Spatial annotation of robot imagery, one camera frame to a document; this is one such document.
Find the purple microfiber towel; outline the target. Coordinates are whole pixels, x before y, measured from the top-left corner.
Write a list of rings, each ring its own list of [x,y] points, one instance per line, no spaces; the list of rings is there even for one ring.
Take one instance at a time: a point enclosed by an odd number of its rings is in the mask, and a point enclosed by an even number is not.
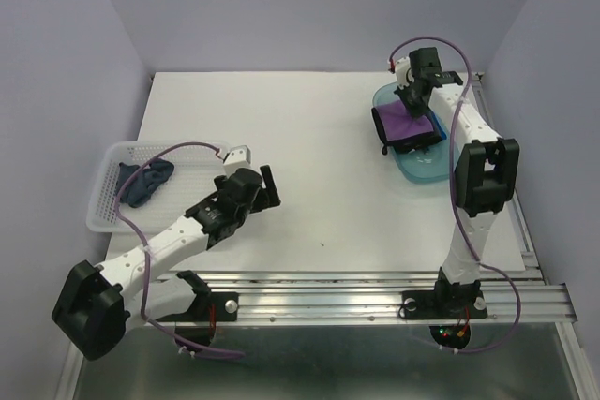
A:
[[[412,117],[399,100],[373,107],[371,115],[384,156],[390,149],[403,155],[426,149],[445,139],[445,134],[431,112]]]

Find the blue microfiber towel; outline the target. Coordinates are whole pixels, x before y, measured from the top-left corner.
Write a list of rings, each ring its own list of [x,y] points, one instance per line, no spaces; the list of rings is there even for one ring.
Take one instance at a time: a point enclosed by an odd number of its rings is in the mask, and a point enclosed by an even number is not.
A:
[[[440,122],[438,116],[433,111],[430,111],[427,114],[427,117],[432,123],[432,126],[435,128],[437,135],[442,141],[445,141],[447,139],[446,128],[444,127],[443,123]]]

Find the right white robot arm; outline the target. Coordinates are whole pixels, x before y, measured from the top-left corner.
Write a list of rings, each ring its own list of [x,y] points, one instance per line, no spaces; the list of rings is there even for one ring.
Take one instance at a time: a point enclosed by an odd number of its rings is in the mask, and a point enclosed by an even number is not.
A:
[[[392,59],[397,95],[412,115],[433,113],[448,131],[449,184],[455,229],[431,290],[405,290],[399,316],[407,320],[484,319],[483,253],[490,229],[513,198],[520,148],[505,139],[468,100],[470,82],[443,70],[434,48]]]

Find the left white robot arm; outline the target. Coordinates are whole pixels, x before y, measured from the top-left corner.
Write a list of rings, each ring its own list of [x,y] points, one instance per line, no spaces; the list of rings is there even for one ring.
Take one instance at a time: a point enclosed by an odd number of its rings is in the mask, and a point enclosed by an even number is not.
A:
[[[191,271],[151,282],[175,265],[231,238],[252,214],[280,205],[269,166],[238,169],[215,180],[216,191],[188,208],[164,231],[114,259],[83,260],[68,272],[52,321],[88,361],[112,351],[128,331],[159,318],[199,319],[210,289]]]

